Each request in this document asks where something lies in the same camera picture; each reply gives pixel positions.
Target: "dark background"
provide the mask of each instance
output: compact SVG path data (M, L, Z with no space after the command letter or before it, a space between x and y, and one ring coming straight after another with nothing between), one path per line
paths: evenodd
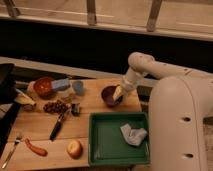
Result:
M123 74L134 51L213 72L213 42L0 19L0 56Z

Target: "brown bowl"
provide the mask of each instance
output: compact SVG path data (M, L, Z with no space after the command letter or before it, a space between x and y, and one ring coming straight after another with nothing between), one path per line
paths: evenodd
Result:
M116 87L117 86L107 86L101 92L101 97L108 107L117 106L123 100L123 96L119 97L117 100L113 99Z
M35 92L42 98L47 98L54 94L51 82L54 79L51 77L42 77L35 81L33 88Z

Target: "knife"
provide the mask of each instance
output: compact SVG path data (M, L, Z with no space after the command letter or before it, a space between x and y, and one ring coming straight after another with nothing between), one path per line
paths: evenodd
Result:
M59 115L58 119L57 119L57 122L55 123L55 126L50 134L50 140L53 141L57 135L57 133L60 131L61 129L61 125L62 125L62 121L63 121L63 118L64 118L64 114L66 112L63 112Z
M10 158L12 157L17 145L21 142L22 139L22 134L19 133L14 141L14 145L13 148L10 150L10 153L8 154L6 160L4 161L3 165L2 165L2 169L5 169L7 167L8 162L10 161Z

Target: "grapes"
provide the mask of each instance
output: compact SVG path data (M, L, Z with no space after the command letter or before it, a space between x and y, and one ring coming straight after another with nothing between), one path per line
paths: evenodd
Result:
M44 105L43 110L47 113L64 113L68 109L68 105L60 100L56 102L48 102Z

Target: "green plastic tray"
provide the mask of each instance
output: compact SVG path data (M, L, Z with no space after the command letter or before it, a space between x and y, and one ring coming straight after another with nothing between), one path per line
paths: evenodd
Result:
M131 165L149 164L148 136L139 147L126 143L120 127L128 123L132 128L148 131L146 113L92 113L89 123L89 164Z

